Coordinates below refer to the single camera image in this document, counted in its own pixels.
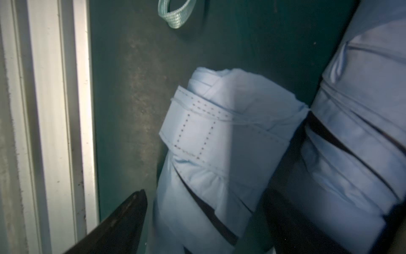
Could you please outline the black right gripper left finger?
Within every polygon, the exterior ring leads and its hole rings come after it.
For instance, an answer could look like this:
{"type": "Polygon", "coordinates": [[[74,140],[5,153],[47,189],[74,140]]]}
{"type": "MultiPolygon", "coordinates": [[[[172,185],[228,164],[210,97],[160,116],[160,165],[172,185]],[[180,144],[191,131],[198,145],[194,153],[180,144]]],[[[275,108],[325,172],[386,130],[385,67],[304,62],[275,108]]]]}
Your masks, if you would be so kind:
{"type": "Polygon", "coordinates": [[[130,254],[139,246],[147,208],[145,190],[134,192],[108,218],[66,253],[130,254]]]}

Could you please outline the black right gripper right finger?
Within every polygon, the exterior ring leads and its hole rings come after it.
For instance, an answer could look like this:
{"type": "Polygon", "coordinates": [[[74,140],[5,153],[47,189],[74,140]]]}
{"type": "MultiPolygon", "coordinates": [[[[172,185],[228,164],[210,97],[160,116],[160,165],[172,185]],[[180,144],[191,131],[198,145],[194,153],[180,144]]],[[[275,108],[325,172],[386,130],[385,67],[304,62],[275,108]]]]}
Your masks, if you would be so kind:
{"type": "Polygon", "coordinates": [[[268,189],[263,209],[277,254],[347,254],[280,193],[268,189]]]}

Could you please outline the light blue umbrella front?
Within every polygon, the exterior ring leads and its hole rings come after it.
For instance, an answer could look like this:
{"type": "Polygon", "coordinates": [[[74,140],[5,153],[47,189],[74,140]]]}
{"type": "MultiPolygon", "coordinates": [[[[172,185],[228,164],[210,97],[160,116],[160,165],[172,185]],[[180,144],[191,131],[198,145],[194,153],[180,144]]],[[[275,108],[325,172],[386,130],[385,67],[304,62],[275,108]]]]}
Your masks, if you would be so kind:
{"type": "Polygon", "coordinates": [[[168,153],[148,253],[232,253],[308,112],[261,75],[197,68],[159,132],[168,153]]]}

